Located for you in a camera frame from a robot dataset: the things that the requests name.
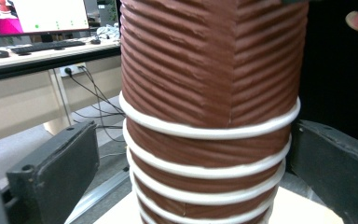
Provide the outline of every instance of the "black keyboard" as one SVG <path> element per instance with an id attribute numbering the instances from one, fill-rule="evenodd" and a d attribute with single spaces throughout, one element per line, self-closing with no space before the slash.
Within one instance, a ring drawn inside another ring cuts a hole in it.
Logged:
<path id="1" fill-rule="evenodd" d="M 75 40 L 75 41 L 56 41 L 56 42 L 49 42 L 49 43 L 37 43 L 33 44 L 31 46 L 25 46 L 25 47 L 17 47 L 11 49 L 13 53 L 16 54 L 27 54 L 35 51 L 40 50 L 47 50 L 47 49 L 64 49 L 64 48 L 70 48 L 70 47 L 76 47 L 76 46 L 82 46 L 86 43 Z"/>

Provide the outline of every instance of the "desk leg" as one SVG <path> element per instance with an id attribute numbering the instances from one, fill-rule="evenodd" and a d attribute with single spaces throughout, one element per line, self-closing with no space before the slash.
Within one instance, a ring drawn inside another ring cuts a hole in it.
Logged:
<path id="1" fill-rule="evenodd" d="M 72 112 L 69 107 L 68 99 L 62 84 L 60 71 L 58 69 L 50 69 L 48 70 L 48 73 L 50 74 L 51 84 L 57 96 L 57 102 L 60 105 L 61 115 L 57 119 L 44 123 L 43 126 L 45 127 L 46 131 L 55 135 L 64 128 L 73 125 L 74 120 L 72 119 Z"/>

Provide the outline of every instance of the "computer monitor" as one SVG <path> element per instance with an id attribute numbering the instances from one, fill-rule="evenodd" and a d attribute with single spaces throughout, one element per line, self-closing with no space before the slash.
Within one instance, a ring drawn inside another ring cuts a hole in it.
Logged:
<path id="1" fill-rule="evenodd" d="M 0 0 L 0 36 L 43 36 L 88 29 L 84 0 Z"/>

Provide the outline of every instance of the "pink image on screen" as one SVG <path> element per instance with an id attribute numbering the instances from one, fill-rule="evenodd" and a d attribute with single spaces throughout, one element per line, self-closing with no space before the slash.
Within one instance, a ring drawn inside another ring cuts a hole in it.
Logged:
<path id="1" fill-rule="evenodd" d="M 19 19 L 0 19 L 0 35 L 22 34 Z"/>

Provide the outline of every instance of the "desk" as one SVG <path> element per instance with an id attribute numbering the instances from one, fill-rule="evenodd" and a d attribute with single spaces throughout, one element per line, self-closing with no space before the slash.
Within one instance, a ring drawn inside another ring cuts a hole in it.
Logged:
<path id="1" fill-rule="evenodd" d="M 94 224 L 131 223 L 141 224 L 137 199 L 131 192 L 112 207 Z M 279 188 L 268 224 L 343 224 L 334 212 L 326 207 L 301 197 L 292 191 Z"/>
<path id="2" fill-rule="evenodd" d="M 44 50 L 31 55 L 10 54 L 0 59 L 0 138 L 45 123 L 55 134 L 71 125 L 70 114 L 96 103 L 95 96 L 61 77 L 59 67 L 86 62 L 98 87 L 107 97 L 121 90 L 121 60 L 117 43 Z M 93 90 L 84 74 L 76 80 Z"/>

